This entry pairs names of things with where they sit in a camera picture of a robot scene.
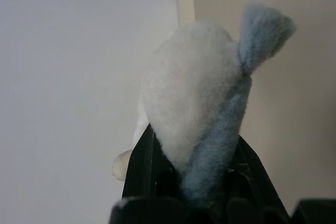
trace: white backdrop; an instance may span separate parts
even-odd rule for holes
[[[0,223],[106,223],[176,0],[0,0]]]

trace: light blue plush fabric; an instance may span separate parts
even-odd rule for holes
[[[212,127],[193,152],[182,175],[181,192],[193,206],[213,207],[223,199],[223,176],[230,165],[245,114],[250,75],[272,57],[295,32],[292,20],[265,6],[250,6],[243,14],[237,55],[243,77],[233,87]]]

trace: stuffed toy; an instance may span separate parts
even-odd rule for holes
[[[196,207],[218,202],[235,152],[251,74],[295,32],[292,20],[261,5],[243,12],[240,41],[220,26],[180,28],[153,54],[142,82],[133,145],[150,122],[162,151],[180,175],[180,191]],[[113,163],[125,179],[131,151]]]

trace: black plastic object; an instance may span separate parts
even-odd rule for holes
[[[221,216],[179,199],[178,176],[150,126],[131,154],[122,200],[110,224],[336,224],[336,200],[302,201],[290,219],[257,154],[242,139],[223,187]]]

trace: plush fin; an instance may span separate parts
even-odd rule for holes
[[[243,70],[249,74],[274,56],[296,30],[290,18],[262,5],[247,7],[241,24],[238,55]]]
[[[183,197],[193,206],[212,207],[221,195],[223,175],[235,153],[250,87],[250,76],[243,77],[193,152],[181,182]]]

